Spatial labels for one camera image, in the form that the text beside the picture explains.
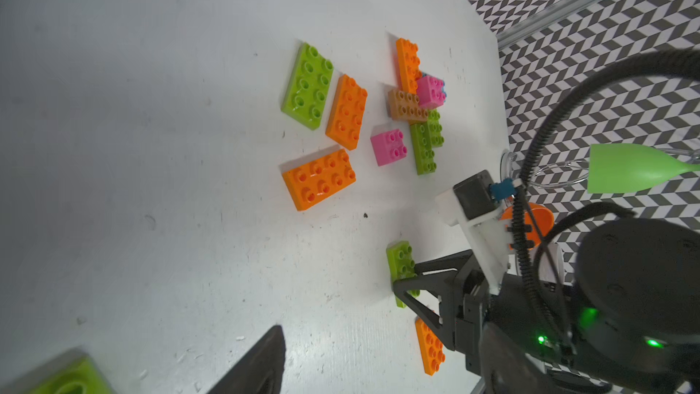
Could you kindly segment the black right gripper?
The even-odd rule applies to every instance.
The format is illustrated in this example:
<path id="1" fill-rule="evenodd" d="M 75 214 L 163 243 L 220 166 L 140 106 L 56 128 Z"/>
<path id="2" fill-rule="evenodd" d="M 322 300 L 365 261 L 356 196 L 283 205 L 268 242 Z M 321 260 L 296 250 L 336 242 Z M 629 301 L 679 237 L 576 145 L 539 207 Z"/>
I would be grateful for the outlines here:
<path id="1" fill-rule="evenodd" d="M 465 367 L 481 375 L 479 343 L 484 324 L 491 322 L 521 351 L 547 363 L 573 363 L 565 357 L 553 331 L 532 311 L 521 278 L 506 275 L 504 288 L 493 297 L 486 278 L 476 266 L 476 255 L 466 250 L 416 264 L 414 277 L 392 284 L 392 290 L 449 350 L 465 356 Z M 417 300 L 409 291 L 427 291 L 433 297 L 455 298 L 455 309 L 441 301 L 437 310 Z"/>

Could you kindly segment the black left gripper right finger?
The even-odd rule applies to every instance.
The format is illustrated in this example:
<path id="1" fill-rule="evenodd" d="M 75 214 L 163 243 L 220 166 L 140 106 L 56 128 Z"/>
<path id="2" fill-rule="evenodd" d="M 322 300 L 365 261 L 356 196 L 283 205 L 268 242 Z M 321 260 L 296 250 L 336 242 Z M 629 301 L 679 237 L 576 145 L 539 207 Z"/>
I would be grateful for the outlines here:
<path id="1" fill-rule="evenodd" d="M 486 323 L 479 341 L 485 393 L 546 393 L 547 379 L 495 324 Z"/>

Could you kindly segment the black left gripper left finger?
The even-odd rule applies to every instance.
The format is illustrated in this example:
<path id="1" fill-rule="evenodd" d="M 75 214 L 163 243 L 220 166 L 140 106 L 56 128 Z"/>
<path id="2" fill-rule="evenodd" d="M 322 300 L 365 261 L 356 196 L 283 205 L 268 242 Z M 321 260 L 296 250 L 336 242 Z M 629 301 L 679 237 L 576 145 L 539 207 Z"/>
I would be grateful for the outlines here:
<path id="1" fill-rule="evenodd" d="M 284 330 L 280 325 L 272 326 L 209 390 L 209 394 L 279 394 L 285 352 Z"/>

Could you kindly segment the green lego plate front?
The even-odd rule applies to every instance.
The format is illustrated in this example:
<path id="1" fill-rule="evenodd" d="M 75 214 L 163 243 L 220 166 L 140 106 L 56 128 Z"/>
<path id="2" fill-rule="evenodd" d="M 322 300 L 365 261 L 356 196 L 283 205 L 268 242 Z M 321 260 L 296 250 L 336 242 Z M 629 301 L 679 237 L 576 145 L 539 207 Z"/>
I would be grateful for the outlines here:
<path id="1" fill-rule="evenodd" d="M 410 134 L 417 174 L 425 175 L 435 173 L 437 164 L 435 163 L 435 153 L 428 135 L 428 124 L 423 122 L 411 125 Z"/>

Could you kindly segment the brown lego plate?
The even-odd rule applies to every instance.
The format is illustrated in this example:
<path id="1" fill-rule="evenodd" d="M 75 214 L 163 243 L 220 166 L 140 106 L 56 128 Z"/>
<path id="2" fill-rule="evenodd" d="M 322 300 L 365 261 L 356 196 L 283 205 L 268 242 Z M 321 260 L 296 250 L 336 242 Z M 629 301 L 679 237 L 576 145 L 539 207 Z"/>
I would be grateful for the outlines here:
<path id="1" fill-rule="evenodd" d="M 419 106 L 419 96 L 399 89 L 388 91 L 388 107 L 392 120 L 410 125 L 428 121 L 429 111 Z"/>

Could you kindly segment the pink lego brick front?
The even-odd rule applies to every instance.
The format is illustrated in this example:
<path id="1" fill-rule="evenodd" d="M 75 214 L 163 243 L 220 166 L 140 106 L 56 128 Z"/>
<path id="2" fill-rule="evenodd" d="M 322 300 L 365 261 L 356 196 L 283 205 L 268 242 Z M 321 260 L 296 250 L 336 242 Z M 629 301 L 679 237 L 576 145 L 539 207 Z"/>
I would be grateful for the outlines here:
<path id="1" fill-rule="evenodd" d="M 445 82 L 439 78 L 426 75 L 417 81 L 417 96 L 419 96 L 419 107 L 422 109 L 437 109 L 445 102 L 440 99 L 441 87 L 445 87 Z"/>

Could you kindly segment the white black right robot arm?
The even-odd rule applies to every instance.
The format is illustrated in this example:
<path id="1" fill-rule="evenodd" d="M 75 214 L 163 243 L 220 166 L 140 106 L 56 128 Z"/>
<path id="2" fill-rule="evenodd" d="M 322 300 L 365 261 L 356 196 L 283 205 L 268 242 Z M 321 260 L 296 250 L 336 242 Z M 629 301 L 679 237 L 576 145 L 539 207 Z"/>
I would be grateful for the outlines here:
<path id="1" fill-rule="evenodd" d="M 699 386 L 699 235 L 661 220 L 608 222 L 583 238 L 564 290 L 572 347 L 530 307 L 521 277 L 492 295 L 472 251 L 420 263 L 393 284 L 490 393 L 559 393 L 557 364 L 639 393 Z"/>

